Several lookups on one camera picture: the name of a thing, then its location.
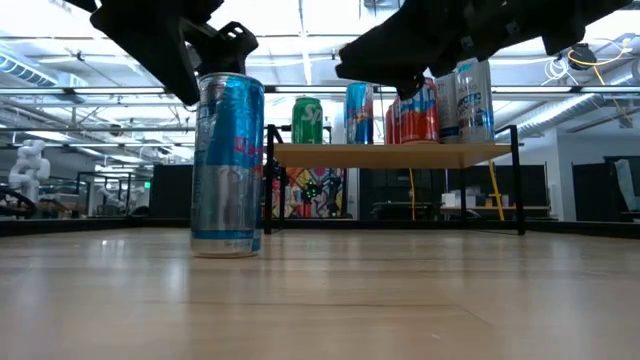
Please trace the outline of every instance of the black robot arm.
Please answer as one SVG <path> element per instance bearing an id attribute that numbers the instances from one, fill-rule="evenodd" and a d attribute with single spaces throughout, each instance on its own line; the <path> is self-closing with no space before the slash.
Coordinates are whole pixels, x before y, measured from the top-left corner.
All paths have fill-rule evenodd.
<path id="1" fill-rule="evenodd" d="M 198 88 L 185 42 L 197 53 L 200 73 L 245 72 L 258 47 L 253 34 L 232 22 L 207 25 L 223 0 L 67 0 L 92 12 L 91 23 L 149 70 L 186 104 Z M 585 26 L 632 0 L 406 0 L 400 10 L 340 51 L 339 77 L 395 86 L 401 96 L 472 57 L 538 36 L 548 54 L 579 42 Z"/>
<path id="2" fill-rule="evenodd" d="M 459 61 L 542 36 L 549 55 L 581 41 L 585 26 L 631 0 L 406 0 L 340 51 L 339 77 L 395 86 L 402 96 Z"/>

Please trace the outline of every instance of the green can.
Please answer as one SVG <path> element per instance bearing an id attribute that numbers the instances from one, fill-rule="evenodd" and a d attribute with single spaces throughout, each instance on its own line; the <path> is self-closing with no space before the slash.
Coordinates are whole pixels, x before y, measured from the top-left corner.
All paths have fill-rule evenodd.
<path id="1" fill-rule="evenodd" d="M 320 100 L 308 97 L 296 99 L 291 141 L 294 144 L 322 144 L 322 119 Z"/>

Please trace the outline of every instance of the red can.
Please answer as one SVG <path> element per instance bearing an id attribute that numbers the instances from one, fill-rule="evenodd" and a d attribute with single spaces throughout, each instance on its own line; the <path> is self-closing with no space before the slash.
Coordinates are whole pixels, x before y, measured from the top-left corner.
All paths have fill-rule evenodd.
<path id="1" fill-rule="evenodd" d="M 393 137 L 393 133 L 394 133 L 394 121 L 393 121 L 393 105 L 389 106 L 389 108 L 387 109 L 387 114 L 384 117 L 384 122 L 385 122 L 385 133 L 384 133 L 384 143 L 387 145 L 391 145 L 391 144 L 395 144 L 394 142 L 394 137 Z"/>
<path id="2" fill-rule="evenodd" d="M 391 105 L 393 108 L 393 143 L 401 144 L 400 142 L 400 98 L 396 96 L 396 99 Z"/>
<path id="3" fill-rule="evenodd" d="M 436 85 L 427 79 L 425 86 L 411 99 L 400 104 L 400 143 L 437 143 L 438 109 Z"/>

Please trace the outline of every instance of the white robot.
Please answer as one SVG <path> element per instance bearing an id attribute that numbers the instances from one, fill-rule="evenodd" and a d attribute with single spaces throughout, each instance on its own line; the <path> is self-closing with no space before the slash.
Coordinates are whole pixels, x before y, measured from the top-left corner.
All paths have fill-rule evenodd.
<path id="1" fill-rule="evenodd" d="M 42 157 L 42 140 L 25 140 L 18 149 L 18 160 L 9 172 L 9 186 L 33 203 L 38 203 L 40 180 L 49 178 L 51 165 Z"/>

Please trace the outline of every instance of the can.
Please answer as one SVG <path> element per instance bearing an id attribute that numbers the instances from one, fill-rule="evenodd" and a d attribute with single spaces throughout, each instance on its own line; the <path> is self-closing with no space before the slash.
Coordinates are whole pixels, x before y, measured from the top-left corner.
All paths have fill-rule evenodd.
<path id="1" fill-rule="evenodd" d="M 215 73 L 200 80 L 194 154 L 191 250 L 246 257 L 260 250 L 264 87 Z"/>
<path id="2" fill-rule="evenodd" d="M 347 144 L 373 144 L 373 87 L 366 83 L 351 84 L 346 97 Z"/>
<path id="3" fill-rule="evenodd" d="M 291 121 L 294 144 L 322 144 L 322 106 L 320 100 L 301 97 L 293 106 Z"/>
<path id="4" fill-rule="evenodd" d="M 471 59 L 458 64 L 456 94 L 460 143 L 494 142 L 489 62 Z"/>
<path id="5" fill-rule="evenodd" d="M 393 104 L 391 104 L 391 106 L 393 106 L 393 143 L 394 144 L 401 144 L 400 142 L 400 97 L 396 96 L 395 100 L 393 101 Z"/>
<path id="6" fill-rule="evenodd" d="M 458 125 L 456 75 L 451 73 L 437 79 L 436 89 L 440 142 L 443 144 L 457 144 L 460 136 L 460 126 Z"/>
<path id="7" fill-rule="evenodd" d="M 412 98 L 400 103 L 400 143 L 438 142 L 436 86 L 431 79 Z"/>
<path id="8" fill-rule="evenodd" d="M 389 105 L 387 113 L 384 116 L 384 143 L 387 145 L 395 144 L 394 130 L 396 124 L 394 123 L 393 104 Z"/>

